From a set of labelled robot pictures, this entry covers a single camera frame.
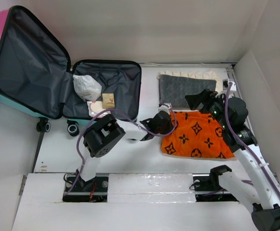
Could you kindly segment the grey quilted cream-frilled blanket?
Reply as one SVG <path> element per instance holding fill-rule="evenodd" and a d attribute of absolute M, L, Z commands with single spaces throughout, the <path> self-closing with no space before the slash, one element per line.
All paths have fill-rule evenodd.
<path fill-rule="evenodd" d="M 222 78 L 214 71 L 174 72 L 164 71 L 157 75 L 159 103 L 168 103 L 174 109 L 188 110 L 187 95 L 196 95 L 204 89 L 220 92 Z"/>

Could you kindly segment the orange black patterned towel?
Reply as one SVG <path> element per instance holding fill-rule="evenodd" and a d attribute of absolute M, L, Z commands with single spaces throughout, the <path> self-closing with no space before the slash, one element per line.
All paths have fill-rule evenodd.
<path fill-rule="evenodd" d="M 177 128 L 161 142 L 164 154 L 204 159 L 234 157 L 222 138 L 223 128 L 210 114 L 179 111 L 175 115 L 171 118 L 173 124 L 177 123 Z"/>

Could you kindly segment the yellow tissue pack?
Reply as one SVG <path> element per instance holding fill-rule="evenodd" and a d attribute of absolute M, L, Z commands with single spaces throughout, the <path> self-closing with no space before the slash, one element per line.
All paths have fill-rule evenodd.
<path fill-rule="evenodd" d="M 102 94 L 102 108 L 103 109 L 115 108 L 115 97 L 113 93 Z"/>

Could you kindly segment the clear packet with cream disc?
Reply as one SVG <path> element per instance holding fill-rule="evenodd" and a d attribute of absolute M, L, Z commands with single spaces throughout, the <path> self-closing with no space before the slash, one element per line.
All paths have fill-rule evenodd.
<path fill-rule="evenodd" d="M 89 116 L 95 117 L 97 114 L 103 112 L 102 101 L 87 101 Z"/>

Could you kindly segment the white drawstring tissue bag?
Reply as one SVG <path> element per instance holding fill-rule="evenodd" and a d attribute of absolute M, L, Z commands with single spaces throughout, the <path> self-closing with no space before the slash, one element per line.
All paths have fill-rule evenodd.
<path fill-rule="evenodd" d="M 102 86 L 90 75 L 73 75 L 76 94 L 83 101 L 95 101 L 102 94 Z"/>

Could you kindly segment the pink teal kids suitcase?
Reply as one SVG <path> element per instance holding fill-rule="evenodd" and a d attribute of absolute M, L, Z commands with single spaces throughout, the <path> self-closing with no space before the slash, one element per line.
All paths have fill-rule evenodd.
<path fill-rule="evenodd" d="M 0 102 L 38 117 L 38 132 L 51 119 L 65 118 L 71 136 L 90 120 L 87 104 L 75 93 L 73 77 L 92 76 L 102 93 L 114 95 L 117 119 L 139 114 L 141 66 L 134 61 L 85 59 L 69 53 L 43 23 L 23 6 L 0 11 Z"/>

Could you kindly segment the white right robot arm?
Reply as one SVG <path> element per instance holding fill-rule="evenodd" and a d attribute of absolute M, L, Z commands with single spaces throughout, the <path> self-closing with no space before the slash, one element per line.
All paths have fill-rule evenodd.
<path fill-rule="evenodd" d="M 280 230 L 280 184 L 264 160 L 257 140 L 245 125 L 248 116 L 246 103 L 231 92 L 217 94 L 208 89 L 185 97 L 189 108 L 209 113 L 219 123 L 222 138 L 243 166 L 250 179 L 244 183 L 226 165 L 210 170 L 211 188 L 230 192 L 250 213 L 259 231 Z"/>

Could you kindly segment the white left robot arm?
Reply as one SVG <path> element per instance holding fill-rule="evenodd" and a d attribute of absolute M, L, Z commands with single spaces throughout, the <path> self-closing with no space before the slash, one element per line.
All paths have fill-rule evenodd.
<path fill-rule="evenodd" d="M 160 111 L 153 118 L 139 123 L 117 120 L 112 114 L 99 118 L 82 135 L 89 154 L 86 157 L 81 155 L 82 164 L 76 171 L 75 186 L 82 192 L 93 187 L 99 158 L 108 154 L 121 139 L 149 141 L 154 137 L 165 137 L 175 130 L 176 124 L 176 120 L 166 111 Z"/>

